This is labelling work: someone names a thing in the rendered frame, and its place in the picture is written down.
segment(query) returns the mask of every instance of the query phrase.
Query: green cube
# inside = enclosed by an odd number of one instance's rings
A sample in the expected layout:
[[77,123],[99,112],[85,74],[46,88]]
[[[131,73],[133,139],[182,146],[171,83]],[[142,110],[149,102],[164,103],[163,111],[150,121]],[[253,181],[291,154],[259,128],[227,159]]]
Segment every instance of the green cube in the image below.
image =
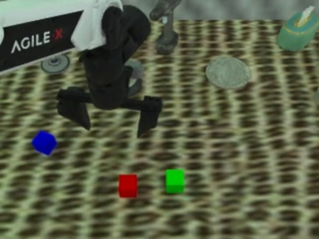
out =
[[165,187],[167,193],[184,192],[184,171],[182,169],[168,169],[165,172]]

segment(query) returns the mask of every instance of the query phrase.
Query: blue cube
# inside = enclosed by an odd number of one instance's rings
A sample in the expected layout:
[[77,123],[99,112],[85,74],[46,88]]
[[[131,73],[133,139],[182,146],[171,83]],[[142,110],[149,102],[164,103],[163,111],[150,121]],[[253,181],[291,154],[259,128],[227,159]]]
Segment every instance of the blue cube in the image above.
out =
[[57,142],[54,135],[45,131],[39,131],[32,140],[32,145],[36,151],[49,156],[55,149]]

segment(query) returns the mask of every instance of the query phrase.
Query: red cube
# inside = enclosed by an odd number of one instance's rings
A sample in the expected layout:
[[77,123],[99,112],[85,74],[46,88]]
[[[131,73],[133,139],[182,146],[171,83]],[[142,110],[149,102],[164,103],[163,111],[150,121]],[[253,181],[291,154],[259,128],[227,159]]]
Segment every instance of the red cube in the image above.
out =
[[136,198],[138,196],[138,176],[136,174],[119,175],[118,192],[120,198]]

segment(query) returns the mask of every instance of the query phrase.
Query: colored block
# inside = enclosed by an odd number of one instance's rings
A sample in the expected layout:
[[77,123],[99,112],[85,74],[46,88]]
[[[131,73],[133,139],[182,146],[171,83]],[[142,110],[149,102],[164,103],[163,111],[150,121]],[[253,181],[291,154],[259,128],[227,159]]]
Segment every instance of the colored block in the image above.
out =
[[167,193],[184,192],[184,171],[182,169],[168,169],[165,172],[165,187]]
[[49,156],[55,149],[57,142],[54,135],[45,131],[39,131],[32,140],[32,145],[39,153]]
[[119,175],[118,192],[120,198],[136,198],[138,196],[138,177],[136,174]]

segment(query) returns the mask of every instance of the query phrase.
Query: round plate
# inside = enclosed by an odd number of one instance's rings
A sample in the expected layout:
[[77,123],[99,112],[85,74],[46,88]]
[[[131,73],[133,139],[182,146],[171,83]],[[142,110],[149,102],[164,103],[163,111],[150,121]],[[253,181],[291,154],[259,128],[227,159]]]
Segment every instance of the round plate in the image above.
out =
[[41,62],[41,69],[49,75],[58,75],[68,69],[70,59],[66,55],[59,55]]
[[206,76],[215,86],[231,90],[244,87],[251,78],[251,72],[243,61],[221,56],[207,65]]

